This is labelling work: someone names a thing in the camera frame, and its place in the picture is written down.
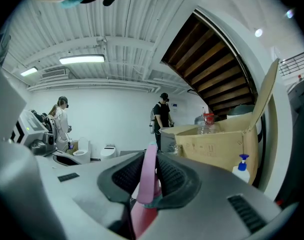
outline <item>white toilet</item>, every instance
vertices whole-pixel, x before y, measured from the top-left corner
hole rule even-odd
[[[105,147],[101,150],[100,155],[101,155],[101,160],[115,158],[117,156],[116,145],[106,144]]]
[[[82,137],[77,142],[78,150],[73,153],[73,156],[78,157],[82,161],[82,164],[90,163],[91,160],[91,150],[90,142]]]

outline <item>pink object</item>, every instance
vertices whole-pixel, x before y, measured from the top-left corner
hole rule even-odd
[[[150,144],[145,152],[140,186],[136,200],[140,204],[150,204],[153,201],[155,192],[155,174],[156,174],[156,158],[157,158],[158,146]]]
[[[136,238],[139,238],[157,217],[156,208],[145,208],[136,202],[131,210],[131,219]]]

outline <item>wooden stair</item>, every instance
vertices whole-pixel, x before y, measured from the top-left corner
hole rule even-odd
[[[162,61],[178,73],[214,114],[225,117],[240,104],[254,104],[255,85],[218,30],[192,14]]]

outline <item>air conditioner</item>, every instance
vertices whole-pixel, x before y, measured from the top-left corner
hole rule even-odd
[[[49,72],[45,72],[42,74],[41,79],[37,82],[37,84],[55,82],[60,80],[69,80],[75,79],[76,77],[68,68],[51,70]]]

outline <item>white bottle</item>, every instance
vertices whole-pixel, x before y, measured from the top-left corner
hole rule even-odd
[[[250,180],[250,173],[247,170],[246,159],[249,157],[248,154],[240,154],[242,158],[242,162],[238,164],[238,166],[233,167],[232,173],[238,176],[241,180],[245,181],[246,183]]]

